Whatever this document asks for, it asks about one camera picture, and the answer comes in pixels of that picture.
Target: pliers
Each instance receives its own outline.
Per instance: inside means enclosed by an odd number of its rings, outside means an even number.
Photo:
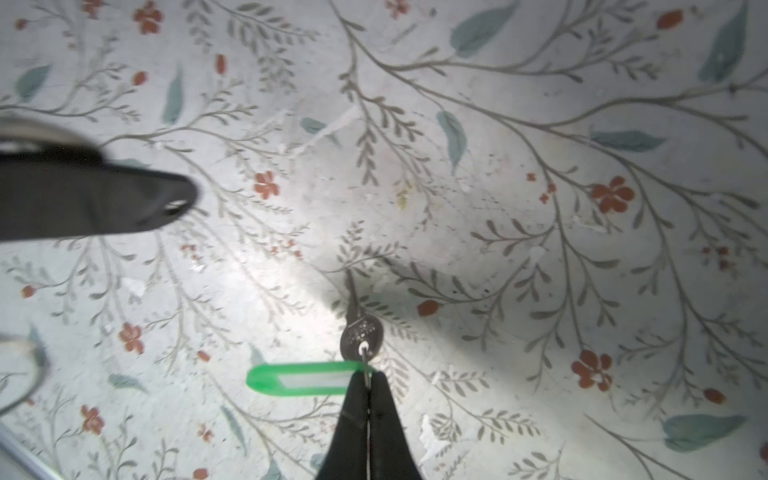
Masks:
[[[408,450],[395,400],[383,372],[368,361],[382,345],[381,322],[359,306],[352,273],[347,270],[349,309],[342,333],[342,355],[359,360],[362,372],[349,381],[336,432],[317,480],[422,480]]]

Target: green key tag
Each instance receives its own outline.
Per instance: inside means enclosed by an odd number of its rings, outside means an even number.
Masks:
[[[272,396],[344,395],[352,374],[362,371],[362,362],[353,361],[264,363],[248,372],[245,383],[257,392]]]

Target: key tag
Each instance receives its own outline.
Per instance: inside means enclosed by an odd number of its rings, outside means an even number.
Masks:
[[[271,396],[345,395],[352,374],[363,371],[363,363],[356,361],[264,363],[248,372],[245,383]]]

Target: floral pattern surface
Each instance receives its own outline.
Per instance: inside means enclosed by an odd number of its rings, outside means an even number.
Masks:
[[[244,380],[339,359],[347,269],[424,478],[768,477],[768,6],[2,8],[2,117],[201,191],[0,245],[53,365],[2,421],[65,478],[313,478],[342,399]]]

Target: flower petal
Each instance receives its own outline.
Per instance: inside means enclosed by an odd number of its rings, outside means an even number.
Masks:
[[[603,353],[600,355],[600,366],[603,368],[603,370],[610,369],[611,365],[613,364],[613,360],[610,358],[610,356]]]
[[[590,378],[590,377],[588,377],[588,376],[583,376],[583,377],[581,377],[581,379],[578,381],[578,385],[579,385],[579,386],[580,386],[582,389],[588,389],[589,387],[591,387],[591,386],[593,386],[593,385],[594,385],[594,380],[593,380],[593,379],[591,379],[591,378]]]
[[[608,187],[606,187],[605,185],[598,184],[598,185],[595,185],[594,187],[592,187],[592,194],[591,195],[592,195],[592,198],[600,198],[600,197],[605,197],[610,192],[611,191],[608,190]]]
[[[605,197],[603,201],[600,202],[600,211],[604,214],[607,214],[611,211],[611,203],[613,202],[614,198],[612,196]]]
[[[584,350],[578,357],[586,366],[593,370],[598,369],[598,355],[591,350]]]
[[[614,198],[613,201],[611,201],[611,208],[622,214],[627,211],[627,202]]]
[[[632,200],[634,198],[634,190],[632,190],[629,187],[622,187],[614,192],[614,195],[621,198],[622,200],[626,200],[627,202]]]
[[[584,363],[581,362],[573,362],[571,364],[571,370],[573,370],[573,373],[580,376],[581,378],[589,378],[592,376],[592,371],[587,367]]]

